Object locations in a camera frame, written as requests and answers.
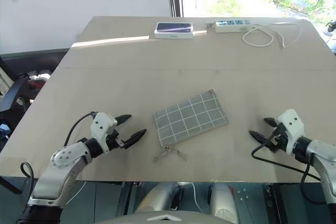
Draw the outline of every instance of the keys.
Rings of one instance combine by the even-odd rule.
[[[171,145],[167,145],[167,146],[164,147],[164,150],[158,154],[158,156],[156,156],[156,157],[153,158],[153,162],[158,161],[161,157],[167,155],[168,153],[174,153],[177,156],[179,156],[182,159],[184,159],[185,161],[187,161],[186,155],[184,155],[182,152],[180,152],[179,150],[175,149]]]

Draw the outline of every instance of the window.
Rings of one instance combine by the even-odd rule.
[[[181,0],[184,17],[296,17],[313,23],[327,41],[326,24],[336,19],[336,0]]]

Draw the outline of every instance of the black cable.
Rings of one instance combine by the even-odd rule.
[[[277,166],[280,166],[280,167],[283,167],[283,168],[287,168],[287,169],[290,169],[290,170],[294,170],[296,172],[299,172],[299,173],[302,173],[304,174],[305,172],[300,170],[300,169],[297,169],[295,167],[291,167],[291,166],[288,166],[288,165],[284,165],[284,164],[281,164],[281,163],[278,163],[278,162],[274,162],[272,160],[268,160],[268,159],[265,159],[265,158],[262,158],[262,157],[257,157],[255,156],[254,154],[260,150],[261,148],[263,148],[266,144],[268,144],[272,138],[274,137],[274,135],[272,134],[263,144],[259,145],[257,148],[255,148],[252,152],[251,152],[251,156],[254,158],[254,159],[257,159],[257,160],[260,160],[260,161],[263,161],[263,162],[266,162],[266,163],[270,163],[270,164],[274,164],[274,165],[277,165]],[[314,176],[310,173],[307,173],[306,176],[310,176],[318,181],[321,181],[321,179],[317,176]]]
[[[26,165],[26,166],[28,167],[29,174],[25,171],[24,165]],[[34,189],[34,171],[33,171],[32,166],[31,166],[30,163],[28,163],[28,162],[22,162],[21,165],[20,165],[20,169],[21,169],[21,172],[22,172],[27,178],[30,179],[30,181],[29,181],[28,199],[27,199],[27,202],[28,202],[28,201],[29,201],[29,197],[30,197],[30,195],[32,194],[33,189]]]
[[[96,112],[91,111],[90,113],[88,113],[88,114],[82,116],[80,119],[78,119],[78,121],[71,127],[71,129],[70,129],[70,131],[69,131],[69,133],[68,133],[68,136],[67,136],[67,138],[65,139],[65,142],[64,142],[64,145],[63,145],[63,146],[67,146],[67,145],[68,145],[70,136],[71,136],[72,132],[74,131],[75,127],[77,126],[77,124],[78,124],[80,121],[82,121],[84,118],[86,118],[86,117],[88,117],[88,116],[92,116],[93,118],[95,118],[96,114],[97,114]]]
[[[305,179],[306,179],[306,176],[308,175],[308,171],[309,171],[309,169],[310,169],[310,160],[307,162],[307,167],[306,167],[306,170],[305,170],[305,172],[304,172],[304,174],[303,174],[303,176],[302,176],[302,178],[301,178],[301,182],[300,182],[300,190],[301,190],[301,193],[302,193],[302,195],[303,195],[303,197],[307,200],[307,201],[309,201],[310,203],[313,203],[313,204],[315,204],[315,205],[324,205],[324,204],[326,204],[326,201],[314,201],[314,200],[312,200],[312,199],[310,199],[307,195],[306,195],[306,192],[304,191],[305,189],[304,189],[304,183],[305,183]]]

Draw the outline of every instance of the white wall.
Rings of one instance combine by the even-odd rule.
[[[169,0],[0,0],[0,53],[68,48],[101,15],[171,13]]]

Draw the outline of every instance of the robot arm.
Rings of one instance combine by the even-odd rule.
[[[332,220],[336,223],[336,146],[305,137],[305,127],[296,111],[286,110],[277,120],[264,119],[274,130],[277,144],[269,142],[265,146],[272,152],[283,150],[295,159],[312,165],[321,177],[321,184]],[[259,143],[266,138],[250,131]]]
[[[93,158],[114,148],[132,146],[145,134],[146,129],[133,134],[127,141],[118,139],[119,133],[115,128],[129,117],[131,115],[113,118],[109,114],[99,112],[90,127],[90,139],[82,138],[79,142],[56,151],[37,181],[17,223],[59,223],[70,190],[84,167],[90,164]]]

